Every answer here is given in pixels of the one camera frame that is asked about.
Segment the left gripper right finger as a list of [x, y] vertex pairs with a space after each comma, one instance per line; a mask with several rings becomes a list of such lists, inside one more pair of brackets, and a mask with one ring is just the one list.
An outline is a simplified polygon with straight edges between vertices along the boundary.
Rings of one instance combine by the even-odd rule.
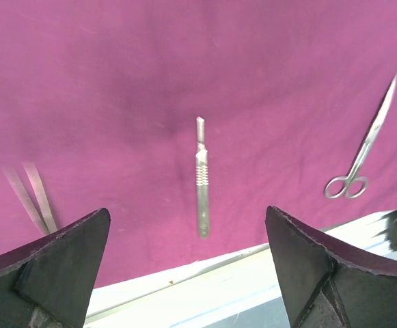
[[336, 239], [276, 207], [266, 231], [291, 327], [397, 327], [397, 261]]

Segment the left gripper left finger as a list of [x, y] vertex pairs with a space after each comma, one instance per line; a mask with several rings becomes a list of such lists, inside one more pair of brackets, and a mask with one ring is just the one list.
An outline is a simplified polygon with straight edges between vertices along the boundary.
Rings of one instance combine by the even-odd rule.
[[0, 255], [0, 327], [82, 327], [110, 223], [100, 208]]

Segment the steel surgical forceps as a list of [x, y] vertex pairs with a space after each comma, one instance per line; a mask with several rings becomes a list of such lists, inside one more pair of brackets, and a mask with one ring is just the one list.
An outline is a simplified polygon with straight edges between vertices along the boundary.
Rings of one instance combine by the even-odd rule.
[[58, 227], [40, 173], [33, 163], [24, 163], [23, 167], [34, 197], [14, 169], [4, 169], [3, 172], [33, 224], [44, 235], [52, 234], [58, 231]]

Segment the steel surgical scissors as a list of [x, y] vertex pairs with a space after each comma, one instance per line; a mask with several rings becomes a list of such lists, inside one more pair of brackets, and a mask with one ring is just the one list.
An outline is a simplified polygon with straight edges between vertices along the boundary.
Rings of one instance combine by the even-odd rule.
[[388, 89], [379, 106], [377, 114], [374, 116], [370, 128], [366, 133], [365, 139], [359, 147], [359, 151], [353, 160], [353, 164], [348, 173], [344, 176], [332, 178], [324, 188], [324, 195], [328, 199], [336, 199], [344, 196], [348, 199], [359, 197], [368, 187], [368, 179], [360, 176], [359, 172], [365, 163], [377, 137], [382, 129], [388, 111], [394, 99], [397, 84], [397, 73], [392, 78]]

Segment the steel scalpel handle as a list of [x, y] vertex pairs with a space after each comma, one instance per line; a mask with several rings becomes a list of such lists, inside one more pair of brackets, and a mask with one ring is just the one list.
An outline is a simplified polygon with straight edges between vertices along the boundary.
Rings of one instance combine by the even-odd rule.
[[204, 144], [204, 119], [196, 118], [197, 152], [195, 153], [195, 185], [197, 193], [197, 233], [207, 239], [210, 233], [208, 192], [208, 151]]

